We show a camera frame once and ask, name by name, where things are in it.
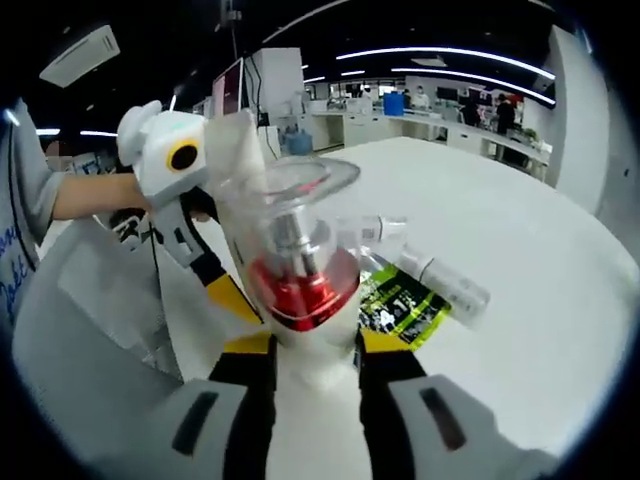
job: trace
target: yellow circular sensor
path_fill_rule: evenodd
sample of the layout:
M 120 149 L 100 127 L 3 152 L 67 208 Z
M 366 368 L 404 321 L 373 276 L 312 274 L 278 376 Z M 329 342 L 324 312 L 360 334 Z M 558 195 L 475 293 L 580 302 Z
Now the yellow circular sensor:
M 180 172 L 186 170 L 198 157 L 198 147 L 194 144 L 183 144 L 169 155 L 168 166 L 171 170 Z

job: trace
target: person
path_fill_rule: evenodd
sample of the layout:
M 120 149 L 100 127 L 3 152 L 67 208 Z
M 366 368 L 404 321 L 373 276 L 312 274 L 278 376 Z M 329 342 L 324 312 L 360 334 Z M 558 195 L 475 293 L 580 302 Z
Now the person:
M 412 105 L 413 108 L 416 109 L 429 110 L 431 102 L 429 101 L 429 96 L 424 93 L 424 88 L 422 88 L 422 85 L 418 85 L 416 94 L 412 98 Z
M 498 133 L 506 135 L 507 131 L 513 128 L 516 119 L 516 109 L 511 105 L 504 93 L 498 96 Z
M 10 341 L 52 220 L 150 206 L 132 173 L 53 172 L 23 100 L 2 102 L 0 124 L 0 334 Z
M 411 109 L 411 92 L 408 88 L 404 90 L 404 108 L 405 110 Z
M 461 109 L 462 117 L 466 125 L 478 127 L 480 125 L 480 114 L 478 113 L 478 105 L 473 99 L 468 99 Z

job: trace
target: laboratory room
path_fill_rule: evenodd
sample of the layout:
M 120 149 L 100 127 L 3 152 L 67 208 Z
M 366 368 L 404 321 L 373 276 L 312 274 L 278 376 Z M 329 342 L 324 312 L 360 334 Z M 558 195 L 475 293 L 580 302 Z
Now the laboratory room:
M 17 5 L 5 478 L 635 467 L 633 15 L 392 3 Z

